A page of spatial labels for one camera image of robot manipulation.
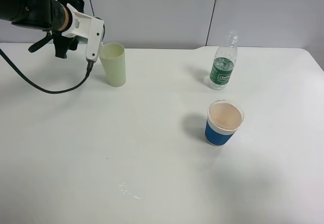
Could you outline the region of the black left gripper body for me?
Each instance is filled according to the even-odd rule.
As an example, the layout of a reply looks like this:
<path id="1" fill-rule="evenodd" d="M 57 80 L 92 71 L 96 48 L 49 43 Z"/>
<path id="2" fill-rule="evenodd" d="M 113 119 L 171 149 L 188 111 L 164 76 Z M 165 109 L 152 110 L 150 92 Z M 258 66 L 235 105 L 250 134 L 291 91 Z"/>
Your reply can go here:
<path id="1" fill-rule="evenodd" d="M 71 4 L 79 12 L 84 13 L 84 0 L 58 0 L 63 5 Z M 53 39 L 56 51 L 75 51 L 77 49 L 78 41 L 75 38 L 66 38 L 64 36 L 58 36 Z"/>

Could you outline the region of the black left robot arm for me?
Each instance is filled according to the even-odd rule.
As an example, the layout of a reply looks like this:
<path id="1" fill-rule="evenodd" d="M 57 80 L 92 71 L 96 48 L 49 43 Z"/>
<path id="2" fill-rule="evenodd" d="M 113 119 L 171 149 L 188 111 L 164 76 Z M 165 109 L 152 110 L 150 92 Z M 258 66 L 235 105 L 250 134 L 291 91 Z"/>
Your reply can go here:
<path id="1" fill-rule="evenodd" d="M 46 36 L 29 47 L 33 53 L 50 41 L 54 42 L 55 56 L 67 58 L 69 50 L 75 51 L 79 44 L 76 38 L 62 35 L 72 25 L 72 13 L 67 5 L 83 13 L 83 0 L 1 0 L 1 19 L 12 25 L 45 31 Z"/>

